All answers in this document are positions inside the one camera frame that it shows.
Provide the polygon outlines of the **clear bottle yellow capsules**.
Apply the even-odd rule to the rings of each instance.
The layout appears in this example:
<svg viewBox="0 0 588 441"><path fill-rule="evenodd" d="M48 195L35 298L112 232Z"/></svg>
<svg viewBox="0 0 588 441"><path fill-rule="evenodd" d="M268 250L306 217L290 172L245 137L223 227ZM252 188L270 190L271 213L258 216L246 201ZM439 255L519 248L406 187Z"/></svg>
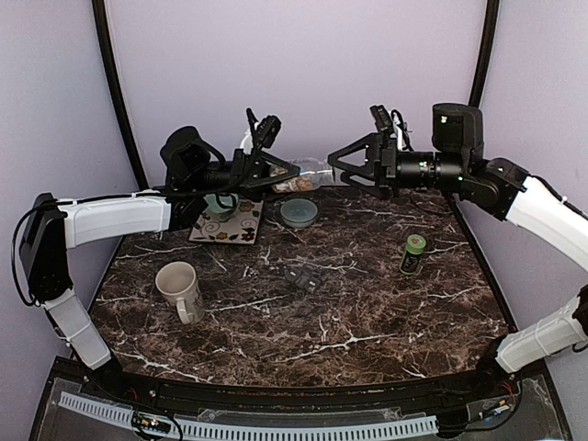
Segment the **clear bottle yellow capsules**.
<svg viewBox="0 0 588 441"><path fill-rule="evenodd" d="M310 192L320 187L334 186L336 174L326 160L316 158L299 158L288 160L300 169L296 177L274 184L272 189L275 193Z"/></svg>

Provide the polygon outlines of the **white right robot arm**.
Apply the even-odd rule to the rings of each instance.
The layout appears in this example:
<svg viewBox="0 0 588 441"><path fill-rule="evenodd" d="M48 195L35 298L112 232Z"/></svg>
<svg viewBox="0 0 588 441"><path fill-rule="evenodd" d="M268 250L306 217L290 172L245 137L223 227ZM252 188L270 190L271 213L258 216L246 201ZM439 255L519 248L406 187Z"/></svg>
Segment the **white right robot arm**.
<svg viewBox="0 0 588 441"><path fill-rule="evenodd" d="M375 131L328 157L343 182L377 198L429 188L457 196L587 267L586 214L544 178L502 157L486 159L478 108L433 105L434 149L428 153L409 148L397 112L373 106L370 113ZM504 376L586 341L587 290L582 288L548 316L493 341L469 377L469 391L487 399L502 387Z"/></svg>

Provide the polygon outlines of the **green lid pill bottle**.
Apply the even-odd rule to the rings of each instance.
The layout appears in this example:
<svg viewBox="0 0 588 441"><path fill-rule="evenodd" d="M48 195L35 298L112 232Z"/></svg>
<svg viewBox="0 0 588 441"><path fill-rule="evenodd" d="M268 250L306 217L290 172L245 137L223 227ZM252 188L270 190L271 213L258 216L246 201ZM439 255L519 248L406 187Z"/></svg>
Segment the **green lid pill bottle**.
<svg viewBox="0 0 588 441"><path fill-rule="evenodd" d="M400 262L400 271L404 275L412 275L416 272L426 248L426 240L419 234L408 236Z"/></svg>

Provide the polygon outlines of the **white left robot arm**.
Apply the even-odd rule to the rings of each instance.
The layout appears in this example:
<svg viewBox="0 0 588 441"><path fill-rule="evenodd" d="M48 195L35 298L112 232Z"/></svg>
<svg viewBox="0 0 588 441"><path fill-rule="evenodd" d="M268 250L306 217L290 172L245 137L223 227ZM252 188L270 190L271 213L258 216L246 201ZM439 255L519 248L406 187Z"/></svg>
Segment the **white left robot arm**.
<svg viewBox="0 0 588 441"><path fill-rule="evenodd" d="M269 153L280 131L275 116L251 123L243 141L226 159L198 130L174 131L161 148L165 182L134 193L91 198L39 194L14 227L10 263L15 288L28 307L45 311L56 333L82 365L95 372L93 383L111 401L130 392L117 359L97 330L74 281L83 270L105 272L117 239L135 233L172 232L195 224L205 197L238 194L258 198L300 170Z"/></svg>

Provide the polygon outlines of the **clear weekly pill organizer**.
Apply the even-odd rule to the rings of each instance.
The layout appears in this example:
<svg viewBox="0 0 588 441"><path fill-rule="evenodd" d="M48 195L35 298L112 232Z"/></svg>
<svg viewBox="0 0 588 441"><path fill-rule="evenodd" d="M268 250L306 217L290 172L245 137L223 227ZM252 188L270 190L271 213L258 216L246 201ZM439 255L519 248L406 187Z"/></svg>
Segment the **clear weekly pill organizer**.
<svg viewBox="0 0 588 441"><path fill-rule="evenodd" d="M322 281L318 277L303 268L286 269L284 278L290 284L308 292L314 292L322 284Z"/></svg>

